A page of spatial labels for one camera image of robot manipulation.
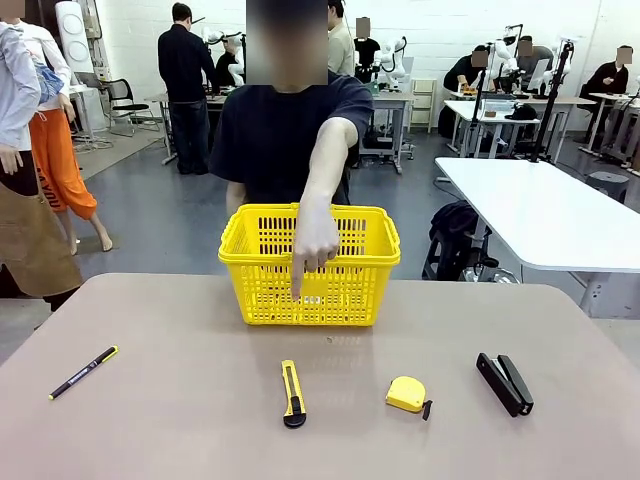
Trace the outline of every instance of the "chair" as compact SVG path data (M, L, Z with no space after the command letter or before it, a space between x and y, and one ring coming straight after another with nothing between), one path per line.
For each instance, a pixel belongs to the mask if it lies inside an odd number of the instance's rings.
M140 120L144 121L145 119L152 120L153 127L151 128L140 127L140 128L143 128L145 130L153 130L155 132L160 131L160 127L158 126L158 123L153 117L153 112L151 111L151 108L149 108L149 105L147 105L146 103L135 103L135 101L133 100L133 91L131 90L131 85L129 85L129 82L127 82L124 78L121 78L120 80L114 80L112 82L102 82L102 85L104 86L104 88L107 90L107 93L109 94L108 116L109 116L109 131L111 131L111 133L113 133L114 135L132 137L136 133L135 124L138 123ZM120 102L120 101L130 101L131 103L124 104L124 105L115 104L115 102ZM149 116L147 117L146 115L140 115L141 113L144 113L144 114L149 113ZM117 133L111 130L111 126L114 119L125 118L125 117L128 118L129 124L131 125L131 135Z

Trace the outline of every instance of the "cable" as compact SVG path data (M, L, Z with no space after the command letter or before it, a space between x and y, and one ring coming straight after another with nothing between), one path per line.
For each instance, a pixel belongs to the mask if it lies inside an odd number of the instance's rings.
M459 196L457 196L455 193L450 192L449 190L442 188L440 185L438 185L438 179L434 179L433 180L433 186L436 187L438 190L440 190L441 192L444 193L448 193L449 195L451 195L453 198L455 198L458 201L461 201L462 198L460 198Z

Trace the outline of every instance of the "black shirt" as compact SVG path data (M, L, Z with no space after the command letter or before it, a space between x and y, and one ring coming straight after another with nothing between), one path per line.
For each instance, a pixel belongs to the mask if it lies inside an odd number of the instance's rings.
M229 73L229 65L235 65L237 63L235 55L232 55L229 52L224 52L220 56L218 63L216 64L218 85L221 87L235 86L236 82L233 80L231 73Z
M605 85L606 78L613 78L611 85ZM616 68L616 62L601 65L593 77L582 87L580 96L588 98L591 93L625 93L629 82L629 70L623 66L620 71Z
M206 98L202 86L202 70L207 79L218 89L216 69L209 50L202 39L182 25L158 39L158 65L160 76L167 85L170 102L197 102Z
M473 68L471 66L471 55L462 57L444 77L444 88L451 90L452 92L457 92L458 76L464 75L467 82L469 82L469 85L471 85L476 81L476 78L478 78L481 71L481 68Z
M250 203L292 203L302 198L309 160L322 124L332 117L351 120L361 139L373 113L373 98L350 76L328 72L327 85L300 93L278 93L269 85L245 85L225 102L210 171L243 183ZM346 165L358 160L358 145ZM333 203L348 204L347 168Z

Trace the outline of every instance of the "white table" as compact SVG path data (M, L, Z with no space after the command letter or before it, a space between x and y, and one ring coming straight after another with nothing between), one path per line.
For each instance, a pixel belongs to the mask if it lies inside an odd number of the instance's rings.
M380 92L373 97L374 110L393 112L393 145L391 149L364 148L360 142L360 155L388 155L391 150L396 172L402 174L402 142L404 138L404 116L407 105L416 100L412 93Z
M593 125L593 129L591 131L591 138L589 139L589 146L588 147L580 147L580 150L582 150L585 153L588 153L589 155L593 155L595 157L599 157L600 154L598 152L594 152L593 150L593 144L596 141L596 136L598 134L598 126L600 125L600 120L602 119L602 114L604 112L604 107L606 106L606 104L608 102L617 102L619 100L630 100L631 97L629 97L628 95L618 95L618 94L610 94L610 93L591 93L589 94L592 97L595 98L599 98L600 101L600 109L598 110L598 115L596 116L596 123L594 123Z
M89 88L84 84L71 85L69 87L69 95L76 96L80 101L80 108L82 109L82 114L84 115L84 121L87 123L86 125L83 125L83 127L86 127L85 131L89 136L89 142L93 146L96 138L95 138L95 134L93 133L93 129L91 128L91 121L89 120L89 112L87 111L87 104L84 101L84 96L83 96L84 93L90 92L91 90L95 90L95 89Z
M548 163L438 158L436 164L523 265L591 272L591 314L611 273L640 273L640 215Z
M446 100L445 105L447 107L449 107L451 110L453 110L453 112L456 114L456 124L454 126L454 143L455 143L455 138L456 138L456 131L458 128L458 124L460 123L460 120L464 120L465 122L469 123L473 120L473 112L475 110L475 102L469 102L469 101L465 101L465 100ZM517 139L517 133L518 133L518 129L519 127L521 127L522 125L538 125L540 124L540 120L534 119L534 120L511 120L506 118L507 115L511 115L513 112L497 112L495 117L485 117L484 116L484 111L482 110L482 108L480 108L478 110L478 122L480 124L480 126L482 128L490 128L493 127L494 128L494 134L493 134L493 142L491 144L491 150L489 151L489 158L495 158L496 154L498 153L498 142L497 140L500 138L500 135L502 134L502 129L504 127L504 125L513 125L514 127L516 127L514 129L513 134L511 135L511 148L515 145L515 141ZM462 140L462 144L461 144L461 148L460 148L460 156L461 157L466 157L468 152L467 152L467 145L469 144L469 125L466 125L466 128L464 130L464 136L463 136L463 140ZM476 153L476 157L478 156L479 152L480 152L480 138L481 136L478 136L478 141L476 142L475 145L475 153Z
M458 98L459 100L469 102L471 100L475 100L475 95L463 95L459 92L449 92L453 97ZM523 103L526 105L531 105L536 109L539 113L544 113L547 108L548 99L536 99L533 97L529 97L528 99L517 99L516 102ZM561 128L559 129L559 139L558 146L555 150L554 154L554 163L558 163L558 158L560 157L560 152L562 151L562 146L564 144L564 139L567 137L567 129L569 127L569 118L571 114L575 110L578 105L594 105L595 102L592 100L586 100L580 97L558 97L553 105L553 114L554 115L562 115L561 120ZM456 140L458 137L458 126L460 125L460 116L456 114L456 121L454 125L454 133L453 139L450 144L447 146L454 151L455 153L459 153L460 149L456 146ZM553 137L555 137L555 129L552 132Z
M216 96L216 97L207 97L207 107L211 107L215 105L216 107L222 109L222 105L224 105L226 96ZM171 163L176 157L177 154L173 153L171 150L171 120L169 115L169 95L164 93L159 93L157 95L152 95L144 99L145 102L157 103L160 106L160 115L162 116L162 124L164 126L164 143L167 146L167 157L162 160L162 165L167 165Z

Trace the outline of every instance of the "stool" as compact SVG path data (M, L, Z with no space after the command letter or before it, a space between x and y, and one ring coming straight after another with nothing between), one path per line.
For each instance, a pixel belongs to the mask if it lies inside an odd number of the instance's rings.
M587 177L587 185L599 190L615 201L624 204L627 198L629 179L615 173L595 172Z

